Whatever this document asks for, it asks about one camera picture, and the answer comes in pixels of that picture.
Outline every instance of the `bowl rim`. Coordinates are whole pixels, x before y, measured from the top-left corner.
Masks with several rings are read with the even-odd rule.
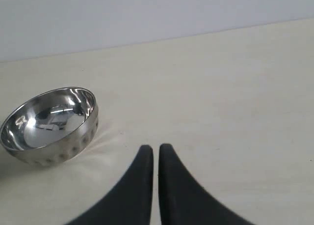
[[[68,135],[64,136],[63,138],[61,138],[61,139],[59,139],[59,140],[57,140],[57,141],[51,142],[51,143],[49,143],[49,144],[46,144],[46,145],[37,147],[37,148],[26,149],[26,150],[18,150],[18,149],[12,149],[12,148],[10,148],[10,147],[7,147],[7,146],[4,144],[4,142],[2,141],[2,137],[1,137],[2,132],[3,132],[3,129],[4,129],[4,127],[5,127],[6,123],[7,123],[7,121],[8,121],[17,111],[19,111],[19,110],[20,110],[21,108],[23,108],[28,102],[34,100],[35,98],[38,98],[38,97],[47,95],[47,94],[49,94],[49,93],[51,93],[51,92],[54,92],[54,91],[67,90],[67,89],[80,89],[80,90],[86,91],[86,92],[88,92],[89,94],[92,95],[92,97],[93,97],[93,99],[94,99],[94,101],[95,101],[95,105],[94,105],[94,108],[93,108],[91,114],[84,120],[83,123],[81,123],[76,129],[74,129],[72,132],[70,132]],[[56,89],[53,89],[53,90],[50,90],[50,91],[43,92],[43,93],[41,93],[41,94],[39,94],[39,95],[36,95],[36,96],[32,97],[31,99],[25,101],[23,104],[19,105],[19,106],[5,119],[5,121],[3,122],[3,124],[2,124],[1,127],[0,127],[0,144],[1,144],[6,150],[8,150],[8,151],[14,151],[14,152],[19,152],[19,151],[23,151],[23,152],[25,152],[25,151],[33,151],[33,150],[41,149],[41,148],[44,148],[44,147],[48,147],[48,146],[50,146],[50,145],[52,145],[52,144],[55,144],[55,143],[57,143],[57,142],[62,141],[63,139],[65,139],[66,137],[68,137],[69,135],[71,135],[72,133],[76,132],[83,124],[85,124],[85,123],[87,122],[87,120],[91,117],[91,115],[93,114],[94,110],[97,109],[97,107],[98,107],[98,105],[97,105],[97,102],[96,102],[96,97],[95,97],[95,95],[94,95],[90,90],[88,90],[88,89],[86,89],[86,88],[84,88],[84,87],[68,86],[68,87],[56,88]]]

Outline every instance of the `white wall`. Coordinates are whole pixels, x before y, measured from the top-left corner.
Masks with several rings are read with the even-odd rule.
[[[314,0],[0,0],[0,60],[314,16]]]

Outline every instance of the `dimpled bowl exterior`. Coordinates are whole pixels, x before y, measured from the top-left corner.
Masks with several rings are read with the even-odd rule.
[[[30,165],[50,166],[73,158],[92,141],[98,105],[92,92],[66,87],[38,95],[3,123],[0,143]]]

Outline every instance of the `white table surface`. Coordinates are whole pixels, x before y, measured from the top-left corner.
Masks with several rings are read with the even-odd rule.
[[[0,63],[0,121],[34,95],[93,91],[100,126],[53,168],[0,150],[2,225],[58,225],[119,180],[141,144],[173,144],[212,195],[256,224],[314,223],[314,19]]]

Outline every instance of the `stainless steel bowl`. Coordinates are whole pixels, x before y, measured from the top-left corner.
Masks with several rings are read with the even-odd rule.
[[[0,143],[31,165],[49,166],[79,154],[98,127],[94,94],[80,87],[45,92],[18,107],[0,128]]]

